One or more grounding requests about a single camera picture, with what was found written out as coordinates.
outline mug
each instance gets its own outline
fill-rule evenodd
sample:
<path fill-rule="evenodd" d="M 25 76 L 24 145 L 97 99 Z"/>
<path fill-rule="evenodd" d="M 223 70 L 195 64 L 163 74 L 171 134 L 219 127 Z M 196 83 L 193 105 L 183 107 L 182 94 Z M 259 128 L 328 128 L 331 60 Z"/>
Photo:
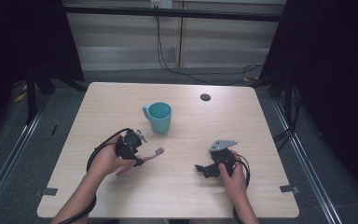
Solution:
<path fill-rule="evenodd" d="M 155 133 L 165 134 L 171 126 L 171 107 L 163 102 L 144 105 L 145 117 L 150 121 L 152 130 Z"/>

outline gray floor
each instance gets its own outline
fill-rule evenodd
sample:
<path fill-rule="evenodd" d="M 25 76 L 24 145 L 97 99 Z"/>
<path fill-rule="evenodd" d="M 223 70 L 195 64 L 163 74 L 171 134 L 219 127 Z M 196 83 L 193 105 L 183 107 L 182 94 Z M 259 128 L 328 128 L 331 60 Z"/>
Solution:
<path fill-rule="evenodd" d="M 241 69 L 186 69 L 186 72 L 233 72 Z M 255 77 L 259 70 L 245 74 Z M 193 76 L 208 83 L 226 85 L 241 80 L 239 75 L 200 75 Z M 205 84 L 190 76 L 175 75 L 162 69 L 98 71 L 86 72 L 85 86 L 93 81 L 139 82 L 139 83 L 177 83 Z M 39 218 L 36 208 L 40 198 L 34 196 L 36 189 L 44 188 L 54 169 L 65 139 L 75 119 L 76 112 L 84 97 L 84 92 L 71 89 L 60 81 L 53 80 L 56 91 L 51 96 L 38 94 L 37 101 L 41 105 L 45 99 L 48 104 L 41 114 L 41 119 L 33 136 L 23 150 L 15 169 L 10 175 L 4 190 L 0 194 L 0 223 L 48 223 Z M 250 82 L 238 82 L 236 86 L 247 86 Z M 20 89 L 13 90 L 12 98 Z M 274 105 L 267 94 L 268 87 L 256 89 L 263 112 L 266 116 L 272 136 L 283 131 Z M 6 162 L 11 149 L 17 142 L 24 128 L 27 104 L 7 103 L 0 119 L 0 169 Z M 358 183 L 336 159 L 334 152 L 319 135 L 307 108 L 302 106 L 296 126 L 296 133 L 307 151 L 316 173 L 335 205 L 342 223 L 358 223 Z M 261 219 L 261 223 L 329 223 L 315 196 L 297 155 L 289 143 L 280 151 L 282 164 L 291 185 L 299 188 L 296 201 L 300 215 L 294 219 Z M 106 220 L 92 220 L 90 223 L 105 223 Z"/>

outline forearm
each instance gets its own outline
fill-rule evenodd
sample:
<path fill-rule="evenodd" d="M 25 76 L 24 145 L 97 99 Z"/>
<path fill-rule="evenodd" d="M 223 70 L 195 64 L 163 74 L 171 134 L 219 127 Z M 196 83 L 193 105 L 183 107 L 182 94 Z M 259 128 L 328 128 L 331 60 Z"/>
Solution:
<path fill-rule="evenodd" d="M 84 175 L 74 194 L 63 206 L 51 223 L 59 223 L 84 211 L 92 202 L 98 187 L 102 183 L 104 175 L 96 172 L 88 172 Z M 77 223 L 86 223 L 87 217 L 78 220 Z"/>
<path fill-rule="evenodd" d="M 237 211 L 238 218 L 244 224 L 258 224 L 255 212 L 247 197 L 241 197 L 240 199 L 234 201 L 234 207 Z"/>

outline hand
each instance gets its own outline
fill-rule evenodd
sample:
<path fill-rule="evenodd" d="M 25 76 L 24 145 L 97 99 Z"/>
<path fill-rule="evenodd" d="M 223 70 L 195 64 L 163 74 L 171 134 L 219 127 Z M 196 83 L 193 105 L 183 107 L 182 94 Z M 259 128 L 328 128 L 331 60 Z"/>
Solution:
<path fill-rule="evenodd" d="M 101 149 L 89 168 L 89 173 L 97 173 L 102 176 L 107 176 L 115 172 L 122 166 L 133 166 L 136 161 L 122 160 L 116 155 L 116 142 L 121 135 L 114 137 L 108 142 L 108 145 Z"/>
<path fill-rule="evenodd" d="M 237 161 L 241 160 L 241 157 L 236 151 L 231 150 L 231 152 L 234 154 L 235 159 Z M 236 200 L 240 198 L 247 197 L 246 181 L 245 175 L 243 174 L 242 164 L 240 164 L 239 162 L 235 163 L 234 172 L 232 176 L 228 175 L 226 166 L 223 163 L 219 164 L 219 170 L 223 178 L 223 182 L 225 184 L 226 192 L 233 202 L 236 202 Z"/>

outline wooden table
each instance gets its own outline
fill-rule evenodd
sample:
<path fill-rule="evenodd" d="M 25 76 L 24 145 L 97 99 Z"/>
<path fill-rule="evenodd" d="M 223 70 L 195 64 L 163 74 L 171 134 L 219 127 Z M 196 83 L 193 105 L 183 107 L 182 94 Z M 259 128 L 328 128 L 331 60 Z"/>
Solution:
<path fill-rule="evenodd" d="M 202 101 L 203 93 L 211 95 Z M 168 133 L 151 131 L 142 107 L 163 101 L 172 107 Z M 58 189 L 39 204 L 40 217 L 54 217 L 86 173 L 92 150 L 123 128 L 140 129 L 148 143 L 137 156 L 165 152 L 121 177 L 109 175 L 97 192 L 90 217 L 232 218 L 232 203 L 220 177 L 204 178 L 195 164 L 212 164 L 216 139 L 250 163 L 249 199 L 258 217 L 296 217 L 298 207 L 254 89 L 172 84 L 92 83 L 48 182 Z"/>

